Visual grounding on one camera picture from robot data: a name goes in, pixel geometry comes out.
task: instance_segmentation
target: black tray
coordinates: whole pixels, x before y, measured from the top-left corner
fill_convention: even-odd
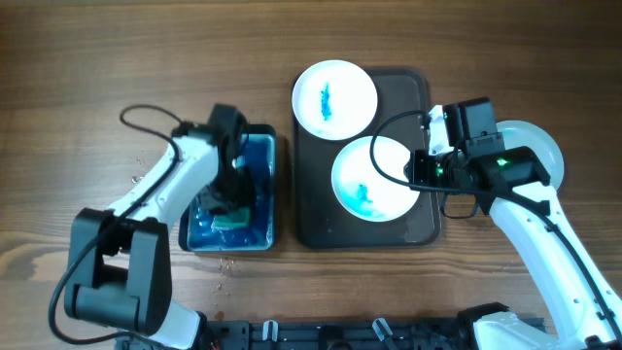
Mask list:
[[[380,123],[401,112],[427,111],[424,78],[411,69],[366,69],[378,91],[378,110],[361,134],[342,141],[328,141],[300,127],[294,114],[294,201],[296,234],[302,244],[315,249],[347,247],[416,247],[436,240],[441,231],[438,197],[422,192],[403,216],[372,223],[355,217],[339,204],[330,182],[332,164],[352,140],[372,135]],[[391,125],[384,136],[409,150],[425,149],[428,133],[417,117]]]

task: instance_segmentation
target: blue liquid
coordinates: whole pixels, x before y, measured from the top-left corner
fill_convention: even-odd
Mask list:
[[[332,116],[332,110],[330,109],[330,92],[328,91],[328,83],[326,84],[326,86],[324,87],[324,90],[322,91],[322,116],[324,117],[325,121],[328,121],[330,119],[330,116]]]
[[[345,205],[354,212],[368,218],[378,218],[384,216],[369,198],[369,189],[364,184],[346,186],[341,189],[341,197]]]
[[[251,170],[257,200],[251,223],[241,228],[214,228],[212,217],[201,208],[199,197],[190,204],[188,247],[194,251],[264,250],[273,242],[274,137],[251,134],[242,157]]]

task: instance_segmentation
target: metal clamp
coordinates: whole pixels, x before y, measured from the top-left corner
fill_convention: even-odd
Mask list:
[[[279,324],[274,320],[265,321],[261,339],[263,341],[277,342],[279,340]]]
[[[385,344],[387,349],[397,350],[397,346],[391,338],[393,331],[391,331],[391,327],[389,327],[387,320],[383,318],[375,319],[371,324],[371,327],[373,328],[373,331],[376,332],[378,339]]]

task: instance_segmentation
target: black mount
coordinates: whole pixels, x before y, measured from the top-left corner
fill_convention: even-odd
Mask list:
[[[439,156],[429,156],[426,150],[411,153],[410,161],[404,166],[404,174],[411,184],[490,193],[476,195],[471,215],[457,219],[470,218],[479,208],[488,215],[496,193],[542,215],[550,215],[549,201],[535,202],[512,191],[514,187],[536,181],[546,186],[551,177],[528,147],[505,149],[488,98],[443,106],[443,115],[449,146],[454,147],[454,152]]]
[[[71,227],[69,263],[114,220],[111,211],[83,209]],[[128,268],[104,256],[129,254]],[[155,333],[172,295],[168,228],[155,219],[125,219],[93,248],[67,283],[67,316],[141,334]]]

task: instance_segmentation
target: green light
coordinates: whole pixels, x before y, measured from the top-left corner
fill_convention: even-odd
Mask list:
[[[499,159],[497,159],[497,164],[498,164],[499,166],[504,166],[504,165],[506,165],[506,164],[508,164],[508,163],[509,163],[509,161],[507,161],[507,160],[505,160],[505,159],[503,159],[503,158],[499,158]]]

